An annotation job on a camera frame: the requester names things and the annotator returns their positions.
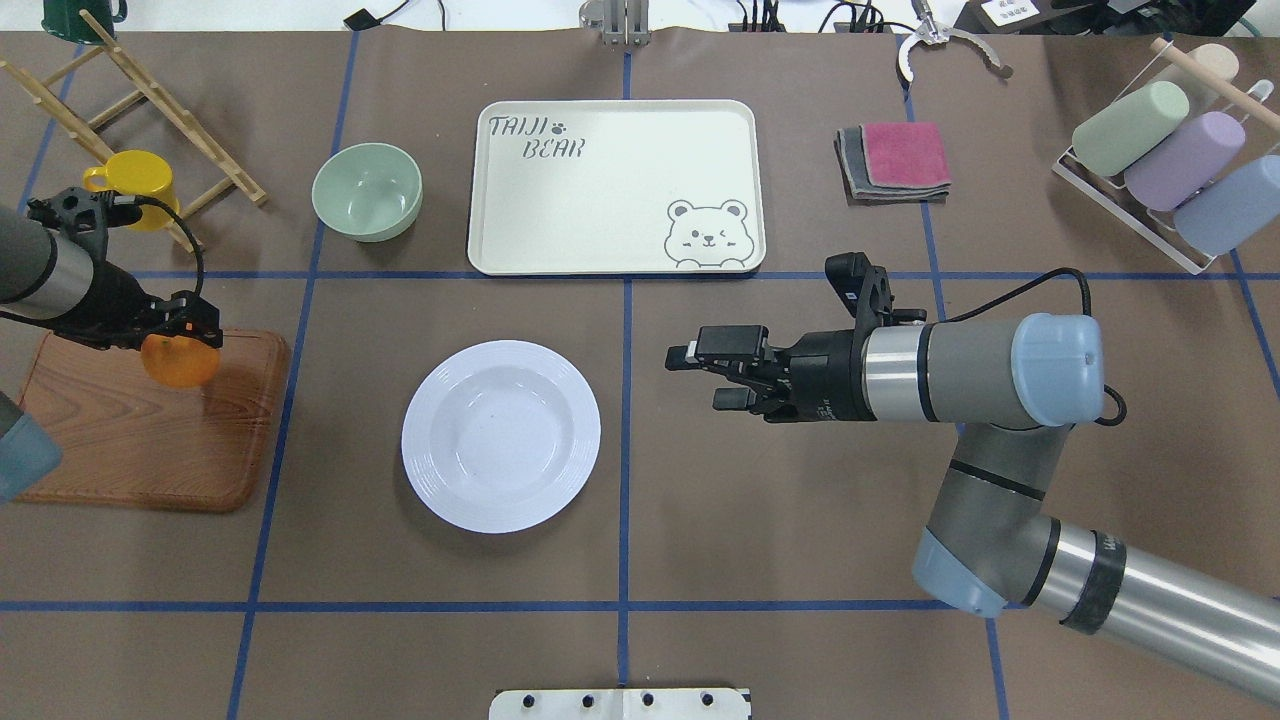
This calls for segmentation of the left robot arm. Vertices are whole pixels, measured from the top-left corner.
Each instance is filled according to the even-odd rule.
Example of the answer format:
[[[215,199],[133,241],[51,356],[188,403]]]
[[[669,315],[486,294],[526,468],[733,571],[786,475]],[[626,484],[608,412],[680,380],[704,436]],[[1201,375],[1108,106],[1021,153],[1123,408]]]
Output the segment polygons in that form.
[[[184,338],[219,363],[224,333],[218,309],[202,296],[200,250],[193,288],[170,299],[147,293],[106,259],[109,231],[141,220],[146,208],[161,210],[193,238],[174,208],[147,195],[68,188],[52,199],[31,199],[23,217],[3,209],[3,318],[99,351]]]

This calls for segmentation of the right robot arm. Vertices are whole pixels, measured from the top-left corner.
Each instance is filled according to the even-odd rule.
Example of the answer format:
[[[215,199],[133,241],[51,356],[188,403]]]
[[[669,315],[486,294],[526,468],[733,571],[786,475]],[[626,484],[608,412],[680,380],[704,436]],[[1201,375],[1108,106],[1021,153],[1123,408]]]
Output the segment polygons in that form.
[[[922,589],[980,618],[1039,609],[1071,632],[1277,702],[1275,600],[1043,510],[1073,428],[1103,411],[1094,318],[929,323],[919,310],[873,311],[785,348],[763,325],[705,325],[667,350],[666,368],[723,377],[714,407],[768,423],[961,425],[914,559]]]

